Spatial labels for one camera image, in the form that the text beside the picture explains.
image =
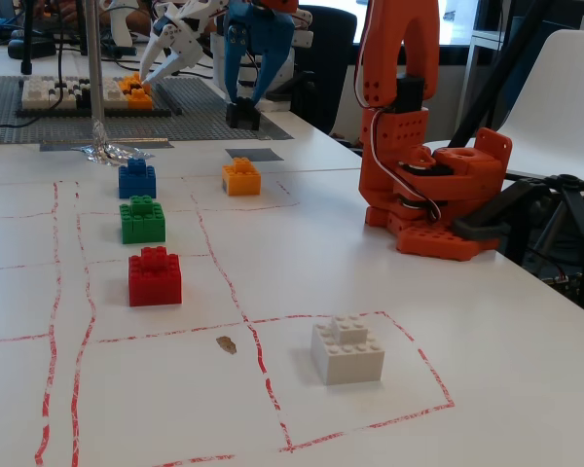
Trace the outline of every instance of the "green lego brick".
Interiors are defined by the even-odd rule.
[[[156,232],[164,228],[163,208],[157,202],[154,203],[154,212],[143,218],[143,227],[145,232]]]
[[[152,197],[131,197],[129,201],[132,215],[145,215],[154,212]]]
[[[121,214],[122,242],[130,243],[160,243],[166,241],[165,219],[163,208],[157,202],[151,202],[151,198],[142,199],[132,197],[131,206],[122,204],[119,208]]]

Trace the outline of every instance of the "red lego brick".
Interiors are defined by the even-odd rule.
[[[166,248],[143,248],[141,256],[128,263],[130,306],[178,305],[182,303],[182,272],[177,255]]]

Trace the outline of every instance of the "white chair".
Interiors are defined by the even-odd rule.
[[[509,172],[584,180],[584,31],[561,30],[547,39],[499,132],[513,140]]]

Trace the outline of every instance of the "gray baseplate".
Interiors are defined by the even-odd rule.
[[[0,76],[0,124],[22,124],[16,118],[21,108],[20,76]],[[205,83],[195,78],[168,78],[164,88],[183,109],[171,117],[106,119],[106,131],[115,138],[167,138],[169,141],[222,139],[291,139],[291,136],[262,116],[259,131],[232,129],[225,123],[226,104]],[[167,108],[153,92],[155,107]],[[42,143],[91,139],[90,118],[44,118],[25,128],[0,128],[0,144]]]

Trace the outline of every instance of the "window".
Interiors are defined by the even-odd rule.
[[[439,44],[442,46],[469,46],[479,0],[438,1],[441,20]],[[357,16],[357,34],[354,41],[355,43],[360,41],[368,0],[301,0],[301,4],[334,7],[353,13]]]

